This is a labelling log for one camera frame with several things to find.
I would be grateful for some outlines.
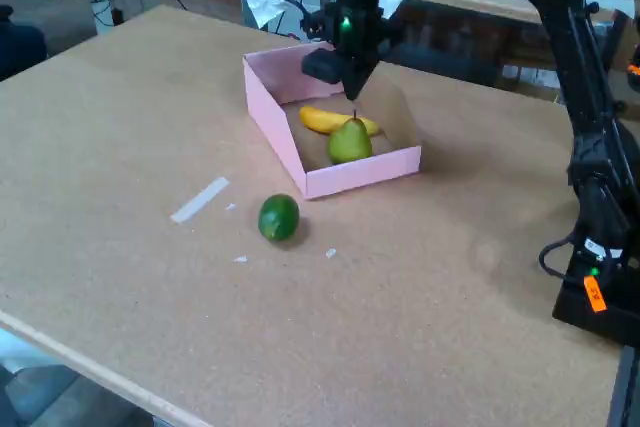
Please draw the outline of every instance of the white tape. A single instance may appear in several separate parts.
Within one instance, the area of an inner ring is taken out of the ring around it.
[[[184,204],[180,210],[173,214],[171,216],[171,220],[178,224],[186,222],[197,214],[200,209],[207,205],[211,199],[222,192],[227,185],[229,185],[229,181],[227,179],[224,177],[218,177],[216,180],[211,182],[206,189]]]

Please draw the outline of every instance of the green lime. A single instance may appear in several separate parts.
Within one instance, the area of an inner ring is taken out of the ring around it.
[[[267,240],[286,240],[295,233],[299,222],[296,201],[286,194],[276,194],[262,204],[258,228]]]

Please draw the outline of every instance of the cardboard box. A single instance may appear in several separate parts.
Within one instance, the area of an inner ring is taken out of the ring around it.
[[[376,70],[354,103],[342,85],[328,85],[301,72],[302,58],[328,44],[301,44],[247,54],[243,59],[249,113],[305,198],[313,199],[418,172],[421,146],[402,91]],[[359,115],[382,127],[372,138],[374,156],[332,166],[328,136],[306,129],[299,118],[304,104]]]

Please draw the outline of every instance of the pear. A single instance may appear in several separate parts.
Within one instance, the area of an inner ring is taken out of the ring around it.
[[[373,155],[373,146],[364,122],[356,117],[347,120],[329,136],[329,158],[334,164],[366,159]]]

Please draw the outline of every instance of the yellow banana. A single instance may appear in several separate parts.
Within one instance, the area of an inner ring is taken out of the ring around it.
[[[350,115],[337,114],[335,112],[327,112],[326,110],[316,109],[310,105],[305,105],[300,109],[300,120],[303,125],[310,130],[321,134],[330,134],[338,130],[342,124],[351,118]],[[373,120],[365,117],[358,117],[367,128],[370,136],[380,133],[380,126]]]

